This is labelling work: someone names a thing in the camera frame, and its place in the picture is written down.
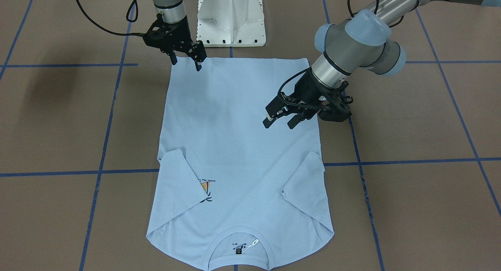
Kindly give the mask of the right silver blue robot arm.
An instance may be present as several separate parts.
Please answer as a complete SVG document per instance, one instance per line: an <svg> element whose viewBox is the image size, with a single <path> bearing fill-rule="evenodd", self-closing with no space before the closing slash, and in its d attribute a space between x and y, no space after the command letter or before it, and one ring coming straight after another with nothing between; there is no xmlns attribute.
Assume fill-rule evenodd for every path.
<svg viewBox="0 0 501 271"><path fill-rule="evenodd" d="M207 53L202 41L194 41L191 38L183 0L152 1L157 14L148 31L140 34L145 45L164 52L170 57L173 65L177 64L175 52L185 53L193 59L196 70L200 71Z"/></svg>

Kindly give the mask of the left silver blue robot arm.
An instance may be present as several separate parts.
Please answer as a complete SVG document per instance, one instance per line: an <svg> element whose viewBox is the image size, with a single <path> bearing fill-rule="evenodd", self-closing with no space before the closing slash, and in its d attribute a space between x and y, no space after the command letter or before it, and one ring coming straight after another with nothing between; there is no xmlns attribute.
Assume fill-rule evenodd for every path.
<svg viewBox="0 0 501 271"><path fill-rule="evenodd" d="M263 120L269 128L277 119L292 115L287 125L295 128L317 115L321 120L343 122L352 115L353 98L343 95L347 79L358 68L377 75L391 76L402 70L407 55L401 45L390 39L391 26L406 13L431 1L499 7L500 0L376 0L342 23L322 25L315 34L320 57L297 73L294 91L287 95L279 88L277 96L265 107Z"/></svg>

